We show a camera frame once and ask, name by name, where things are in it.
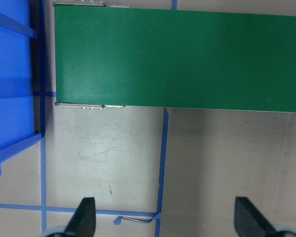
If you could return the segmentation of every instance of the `blue bin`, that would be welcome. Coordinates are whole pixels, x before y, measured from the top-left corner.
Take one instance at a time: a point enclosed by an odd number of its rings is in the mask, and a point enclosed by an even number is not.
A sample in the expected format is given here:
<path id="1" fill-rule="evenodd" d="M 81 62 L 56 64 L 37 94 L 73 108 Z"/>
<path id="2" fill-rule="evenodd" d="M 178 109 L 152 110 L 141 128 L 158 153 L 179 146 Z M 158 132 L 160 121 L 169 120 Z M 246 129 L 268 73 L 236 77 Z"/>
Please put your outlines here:
<path id="1" fill-rule="evenodd" d="M 0 0 L 0 164 L 41 138 L 34 127 L 30 52 L 36 37 L 28 1 Z"/>

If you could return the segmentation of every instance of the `green panel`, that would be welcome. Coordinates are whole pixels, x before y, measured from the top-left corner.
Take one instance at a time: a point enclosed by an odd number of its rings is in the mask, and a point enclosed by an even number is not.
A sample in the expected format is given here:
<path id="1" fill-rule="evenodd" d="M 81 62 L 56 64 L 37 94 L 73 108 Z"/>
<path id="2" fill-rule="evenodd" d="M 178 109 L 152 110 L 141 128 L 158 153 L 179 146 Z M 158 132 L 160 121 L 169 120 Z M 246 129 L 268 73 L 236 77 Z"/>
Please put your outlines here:
<path id="1" fill-rule="evenodd" d="M 296 112 L 296 17 L 55 6 L 57 102 Z"/>

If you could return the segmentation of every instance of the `black object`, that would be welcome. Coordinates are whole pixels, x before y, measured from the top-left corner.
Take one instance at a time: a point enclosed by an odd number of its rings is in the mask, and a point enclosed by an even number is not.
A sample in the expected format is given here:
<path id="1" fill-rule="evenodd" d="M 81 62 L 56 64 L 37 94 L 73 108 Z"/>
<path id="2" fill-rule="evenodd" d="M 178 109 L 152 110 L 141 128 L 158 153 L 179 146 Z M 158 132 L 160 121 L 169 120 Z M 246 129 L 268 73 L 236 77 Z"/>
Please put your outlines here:
<path id="1" fill-rule="evenodd" d="M 291 231 L 276 231 L 247 197 L 236 197 L 234 224 L 239 237 L 296 237 Z"/>
<path id="2" fill-rule="evenodd" d="M 85 197 L 69 221 L 65 231 L 63 233 L 53 233 L 47 237 L 93 237 L 95 227 L 95 200 L 94 197 Z"/>

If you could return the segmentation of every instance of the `green board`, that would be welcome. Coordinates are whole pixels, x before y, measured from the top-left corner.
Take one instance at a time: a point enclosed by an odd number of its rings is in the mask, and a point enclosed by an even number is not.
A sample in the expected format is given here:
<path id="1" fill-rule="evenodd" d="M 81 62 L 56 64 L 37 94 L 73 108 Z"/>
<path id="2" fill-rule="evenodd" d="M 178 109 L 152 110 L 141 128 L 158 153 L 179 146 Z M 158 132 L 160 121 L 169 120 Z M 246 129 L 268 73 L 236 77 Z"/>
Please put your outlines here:
<path id="1" fill-rule="evenodd" d="M 55 6 L 57 102 L 296 112 L 296 17 Z"/>

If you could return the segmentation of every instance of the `gray floor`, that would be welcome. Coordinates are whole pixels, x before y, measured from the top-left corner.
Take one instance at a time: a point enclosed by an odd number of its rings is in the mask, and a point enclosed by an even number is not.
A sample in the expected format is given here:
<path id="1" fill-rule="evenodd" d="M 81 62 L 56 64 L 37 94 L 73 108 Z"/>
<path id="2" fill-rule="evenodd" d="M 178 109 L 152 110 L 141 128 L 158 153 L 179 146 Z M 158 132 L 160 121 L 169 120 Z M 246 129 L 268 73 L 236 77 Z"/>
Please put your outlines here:
<path id="1" fill-rule="evenodd" d="M 171 0 L 107 4 L 171 8 Z M 296 0 L 178 0 L 178 9 L 296 15 Z M 55 91 L 52 0 L 46 1 L 47 91 Z M 155 212 L 163 108 L 83 111 L 46 98 L 47 205 Z M 296 229 L 296 114 L 169 109 L 162 237 L 235 237 L 235 196 L 248 196 L 273 224 Z M 36 120 L 39 127 L 38 102 Z M 0 203 L 40 205 L 40 144 L 2 165 Z M 48 212 L 47 227 L 72 213 Z M 154 236 L 154 223 L 112 223 L 96 236 Z M 39 211 L 0 209 L 0 237 L 39 236 Z"/>

